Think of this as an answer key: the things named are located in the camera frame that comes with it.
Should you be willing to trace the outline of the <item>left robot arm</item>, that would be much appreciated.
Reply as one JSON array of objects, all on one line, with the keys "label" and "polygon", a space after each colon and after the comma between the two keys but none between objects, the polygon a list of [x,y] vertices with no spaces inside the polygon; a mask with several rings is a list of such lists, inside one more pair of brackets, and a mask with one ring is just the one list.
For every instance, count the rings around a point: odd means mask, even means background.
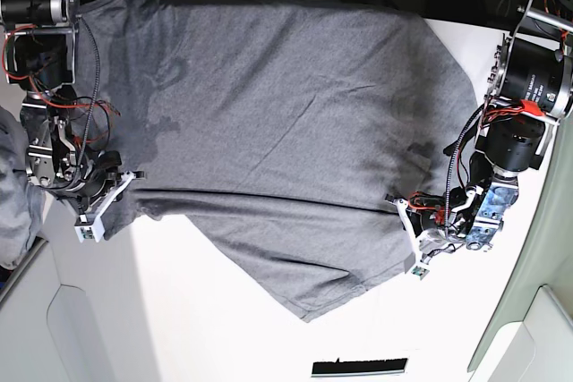
[{"label": "left robot arm", "polygon": [[496,48],[483,103],[444,150],[444,193],[388,198],[413,245],[416,276],[442,253],[492,247],[517,201],[519,174],[541,166],[572,112],[572,0],[528,0],[518,10],[516,30]]}]

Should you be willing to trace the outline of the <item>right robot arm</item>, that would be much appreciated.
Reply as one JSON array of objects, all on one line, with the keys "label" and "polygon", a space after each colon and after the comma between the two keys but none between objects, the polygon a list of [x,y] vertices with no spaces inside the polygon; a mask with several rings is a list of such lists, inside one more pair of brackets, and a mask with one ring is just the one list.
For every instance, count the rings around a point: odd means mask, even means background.
[{"label": "right robot arm", "polygon": [[81,239],[99,240],[103,216],[142,172],[124,172],[109,149],[119,112],[99,96],[101,62],[87,96],[74,90],[79,36],[89,26],[81,0],[1,0],[1,69],[25,97],[21,119],[29,136],[27,175],[77,215]]}]

